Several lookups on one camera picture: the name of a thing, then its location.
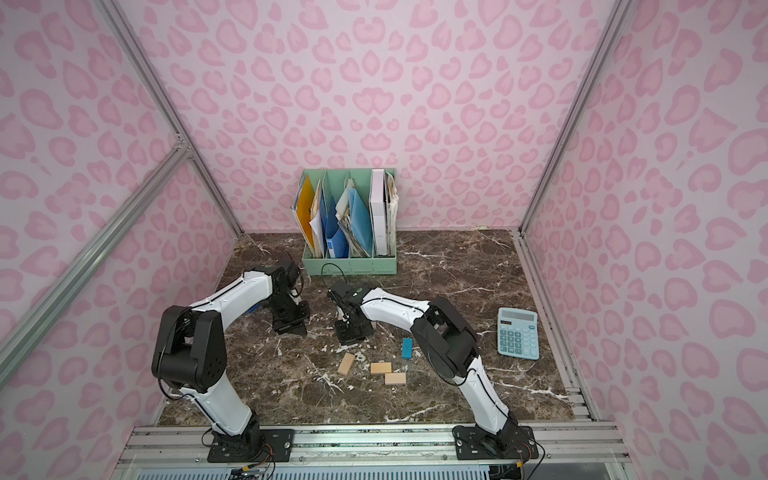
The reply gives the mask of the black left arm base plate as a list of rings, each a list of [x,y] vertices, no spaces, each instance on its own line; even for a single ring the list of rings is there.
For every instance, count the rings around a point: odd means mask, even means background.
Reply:
[[[295,431],[293,429],[255,428],[231,436],[213,433],[207,455],[208,463],[277,463],[290,460]]]

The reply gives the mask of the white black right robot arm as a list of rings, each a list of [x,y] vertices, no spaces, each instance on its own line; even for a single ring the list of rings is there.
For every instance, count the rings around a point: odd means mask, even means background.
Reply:
[[[516,445],[536,446],[534,436],[519,425],[485,371],[478,335],[445,297],[407,299],[381,288],[335,282],[328,296],[336,306],[334,329],[343,345],[354,345],[384,323],[408,331],[427,362],[446,383],[456,386],[474,416],[474,431],[489,455],[500,458]]]

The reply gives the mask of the teal desk calculator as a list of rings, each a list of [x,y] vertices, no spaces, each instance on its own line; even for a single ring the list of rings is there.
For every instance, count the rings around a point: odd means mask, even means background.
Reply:
[[[500,308],[497,314],[497,351],[503,356],[538,360],[538,314],[519,308]]]

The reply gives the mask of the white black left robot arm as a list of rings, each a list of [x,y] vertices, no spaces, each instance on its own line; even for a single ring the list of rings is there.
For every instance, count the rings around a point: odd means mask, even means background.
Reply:
[[[212,463],[254,459],[265,443],[257,414],[227,378],[225,331],[241,316],[264,308],[272,314],[274,332],[305,336],[310,308],[296,287],[300,277],[291,259],[256,266],[211,296],[189,306],[170,306],[161,316],[152,374],[209,420]]]

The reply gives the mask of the small teal rectangular block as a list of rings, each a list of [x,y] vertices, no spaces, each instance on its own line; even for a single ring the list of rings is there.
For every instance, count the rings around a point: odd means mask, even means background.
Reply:
[[[404,338],[402,342],[401,357],[405,360],[413,358],[413,339]]]

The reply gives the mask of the aluminium front rail frame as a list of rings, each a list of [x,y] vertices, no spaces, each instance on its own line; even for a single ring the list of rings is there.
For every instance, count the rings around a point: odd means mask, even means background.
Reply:
[[[508,459],[485,459],[450,424],[265,426],[273,460],[210,463],[204,427],[141,427],[115,479],[635,479],[611,422],[532,422],[533,440]]]

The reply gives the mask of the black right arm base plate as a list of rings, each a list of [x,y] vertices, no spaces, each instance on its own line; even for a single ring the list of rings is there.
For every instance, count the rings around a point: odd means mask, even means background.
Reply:
[[[459,460],[527,462],[540,457],[533,430],[527,426],[504,427],[498,434],[478,426],[455,426],[452,435]]]

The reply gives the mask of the natural wooden block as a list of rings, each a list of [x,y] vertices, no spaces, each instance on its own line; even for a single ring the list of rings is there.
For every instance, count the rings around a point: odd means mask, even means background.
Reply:
[[[341,363],[339,364],[337,373],[342,376],[347,376],[350,373],[355,361],[356,361],[355,355],[351,353],[345,353]]]
[[[386,385],[405,385],[407,374],[404,372],[386,373],[384,380]]]
[[[392,372],[392,364],[390,362],[375,362],[370,364],[371,375],[386,375]]]

